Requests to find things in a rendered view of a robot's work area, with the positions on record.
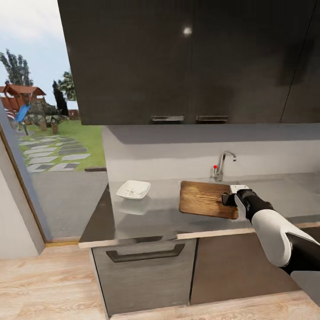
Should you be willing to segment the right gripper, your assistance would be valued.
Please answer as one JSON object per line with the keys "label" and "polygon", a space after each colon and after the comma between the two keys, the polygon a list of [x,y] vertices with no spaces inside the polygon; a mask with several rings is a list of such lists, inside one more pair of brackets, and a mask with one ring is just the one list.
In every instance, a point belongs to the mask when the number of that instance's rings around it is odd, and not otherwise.
{"label": "right gripper", "polygon": [[237,206],[233,203],[233,196],[234,196],[234,194],[232,194],[232,195],[222,195],[223,205],[228,205],[228,206],[237,207]]}

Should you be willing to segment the cutting board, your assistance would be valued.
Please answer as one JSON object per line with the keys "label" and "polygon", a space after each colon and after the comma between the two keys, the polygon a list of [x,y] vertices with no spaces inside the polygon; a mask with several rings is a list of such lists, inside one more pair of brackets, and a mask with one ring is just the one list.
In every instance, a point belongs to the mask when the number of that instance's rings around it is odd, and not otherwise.
{"label": "cutting board", "polygon": [[230,185],[182,181],[179,211],[185,214],[237,220],[237,207],[223,205],[222,195],[231,195]]}

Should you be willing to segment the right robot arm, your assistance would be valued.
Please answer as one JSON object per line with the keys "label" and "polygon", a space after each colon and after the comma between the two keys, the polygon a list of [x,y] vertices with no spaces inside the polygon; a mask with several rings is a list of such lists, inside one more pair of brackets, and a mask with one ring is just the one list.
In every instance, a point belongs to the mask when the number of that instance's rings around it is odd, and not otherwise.
{"label": "right robot arm", "polygon": [[291,224],[246,185],[230,185],[223,205],[239,207],[255,229],[267,259],[287,272],[320,307],[320,244]]}

